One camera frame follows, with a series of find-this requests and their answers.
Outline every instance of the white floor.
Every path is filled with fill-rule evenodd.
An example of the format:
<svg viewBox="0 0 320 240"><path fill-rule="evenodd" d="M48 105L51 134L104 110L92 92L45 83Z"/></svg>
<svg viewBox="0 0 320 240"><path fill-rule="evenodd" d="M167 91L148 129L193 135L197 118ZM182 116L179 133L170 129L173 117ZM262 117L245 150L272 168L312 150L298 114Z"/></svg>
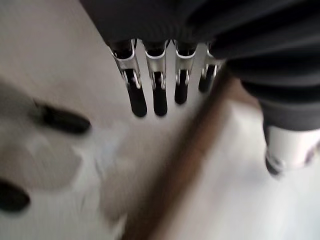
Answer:
<svg viewBox="0 0 320 240"><path fill-rule="evenodd" d="M0 212L0 239L115 239L205 98L197 89L203 56L200 47L188 102L178 107L169 47L168 115L160 119L138 44L148 115L137 119L108 48L76 0L1 1L0 177L24 187L32 202L23 214ZM34 125L32 98L86 115L92 131L73 137ZM319 163L271 178L261 114L227 106L219 141L161 239L319 239Z"/></svg>
<svg viewBox="0 0 320 240"><path fill-rule="evenodd" d="M187 104L174 103L175 51L167 54L168 114L153 112L152 88L137 46L148 115L137 119L117 66L77 0L0 2L0 177L24 187L30 208L0 212L3 240L114 239L169 161L204 96L199 48ZM34 125L38 99L87 116L73 137Z"/></svg>
<svg viewBox="0 0 320 240"><path fill-rule="evenodd" d="M262 115L229 101L197 179L153 240L318 240L320 163L272 178Z"/></svg>

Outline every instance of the black shoe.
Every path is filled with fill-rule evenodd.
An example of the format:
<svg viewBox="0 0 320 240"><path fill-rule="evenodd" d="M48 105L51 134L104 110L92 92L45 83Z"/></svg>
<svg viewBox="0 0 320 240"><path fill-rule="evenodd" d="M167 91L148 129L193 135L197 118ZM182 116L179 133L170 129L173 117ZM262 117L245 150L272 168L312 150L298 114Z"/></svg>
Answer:
<svg viewBox="0 0 320 240"><path fill-rule="evenodd" d="M19 213L30 205L30 197L18 186L0 179L0 210Z"/></svg>
<svg viewBox="0 0 320 240"><path fill-rule="evenodd" d="M50 128L80 135L86 133L91 127L90 121L84 116L46 104L36 103L36 106L41 111L41 121Z"/></svg>

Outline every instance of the black fingertip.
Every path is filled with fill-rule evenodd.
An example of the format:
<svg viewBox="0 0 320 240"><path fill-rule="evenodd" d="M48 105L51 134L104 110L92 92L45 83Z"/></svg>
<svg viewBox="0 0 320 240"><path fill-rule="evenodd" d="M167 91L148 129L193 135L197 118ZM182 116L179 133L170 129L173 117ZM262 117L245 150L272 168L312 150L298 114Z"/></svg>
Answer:
<svg viewBox="0 0 320 240"><path fill-rule="evenodd" d="M147 104L143 88L137 88L135 85L130 85L127 90L133 114L138 118L143 118L147 115Z"/></svg>
<svg viewBox="0 0 320 240"><path fill-rule="evenodd" d="M210 89L211 83L213 82L215 72L215 66L209 66L205 77L201 75L198 89L201 93L207 93Z"/></svg>
<svg viewBox="0 0 320 240"><path fill-rule="evenodd" d="M30 197L20 187L0 179L0 210L20 213L30 205Z"/></svg>
<svg viewBox="0 0 320 240"><path fill-rule="evenodd" d="M188 85L184 82L180 82L180 84L175 84L175 93L174 93L174 101L182 105L187 101L188 97Z"/></svg>
<svg viewBox="0 0 320 240"><path fill-rule="evenodd" d="M168 112L166 90L159 86L153 90L153 109L159 117L165 116Z"/></svg>

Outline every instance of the floor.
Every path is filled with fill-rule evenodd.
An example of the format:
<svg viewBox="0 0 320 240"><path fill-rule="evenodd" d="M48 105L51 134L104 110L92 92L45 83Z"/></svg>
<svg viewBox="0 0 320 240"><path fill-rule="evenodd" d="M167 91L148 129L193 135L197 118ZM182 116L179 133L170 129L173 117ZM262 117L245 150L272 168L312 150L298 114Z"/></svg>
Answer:
<svg viewBox="0 0 320 240"><path fill-rule="evenodd" d="M0 177L25 188L32 201L22 214L0 212L0 239L115 239L206 98L197 89L203 46L181 107L174 103L169 46L168 114L158 118L138 44L148 107L138 119L109 49L77 0L1 1L0 29ZM34 124L34 99L87 116L91 132L74 137Z"/></svg>
<svg viewBox="0 0 320 240"><path fill-rule="evenodd" d="M0 212L0 239L117 239L206 98L197 89L204 53L200 46L179 107L169 46L168 114L158 118L139 43L148 115L137 119L78 1L1 1L0 177L25 188L32 202L22 214ZM87 116L91 132L74 137L34 124L33 99ZM155 239L319 239L319 162L281 181L270 177L260 111L232 98L224 104L216 144Z"/></svg>
<svg viewBox="0 0 320 240"><path fill-rule="evenodd" d="M206 133L195 137L191 152L200 153L201 167L152 240L319 239L319 156L306 168L271 177L263 117L246 95L236 81L210 110L217 116L211 123L223 127L204 126ZM204 147L213 133L214 145Z"/></svg>

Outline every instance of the metal bracket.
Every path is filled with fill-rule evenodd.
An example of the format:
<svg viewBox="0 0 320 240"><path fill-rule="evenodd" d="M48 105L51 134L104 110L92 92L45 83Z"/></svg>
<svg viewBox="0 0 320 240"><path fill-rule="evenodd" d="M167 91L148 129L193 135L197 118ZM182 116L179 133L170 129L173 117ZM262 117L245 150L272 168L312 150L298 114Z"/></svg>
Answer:
<svg viewBox="0 0 320 240"><path fill-rule="evenodd" d="M180 75L181 75L181 69L178 70L178 73L175 75L175 82L176 84L180 85ZM186 70L186 78L185 78L185 85L188 85L190 78L190 72L189 70Z"/></svg>
<svg viewBox="0 0 320 240"><path fill-rule="evenodd" d="M128 76L126 74L126 70L133 70L134 75L134 83L138 89L141 88L141 80L140 80L140 69L137 61L137 56L134 48L133 42L131 42L132 45L132 55L128 58L121 59L115 56L115 54L111 50L111 54L115 60L115 63L119 69L119 72L121 73L122 78L125 80L125 83L129 85Z"/></svg>
<svg viewBox="0 0 320 240"><path fill-rule="evenodd" d="M145 51L146 63L148 66L149 77L152 89L156 89L155 73L161 73L161 88L166 89L166 49L159 56L151 56Z"/></svg>
<svg viewBox="0 0 320 240"><path fill-rule="evenodd" d="M224 59L216 59L209 51L209 47L206 50L206 55L204 59L204 66L201 71L201 76L206 77L209 66L214 66L213 77L216 76L217 72L221 69L222 65L225 63Z"/></svg>
<svg viewBox="0 0 320 240"><path fill-rule="evenodd" d="M152 85L152 89L155 90L157 87L155 72L152 73L151 85ZM166 89L166 79L164 78L164 75L162 72L160 72L160 85L161 85L161 89L163 89L163 90Z"/></svg>
<svg viewBox="0 0 320 240"><path fill-rule="evenodd" d="M191 75L192 67L194 64L194 56L196 52L189 56L183 56L178 53L178 50L175 51L175 82L180 84L180 73L181 70L186 70L186 79L185 84L188 85L189 78Z"/></svg>

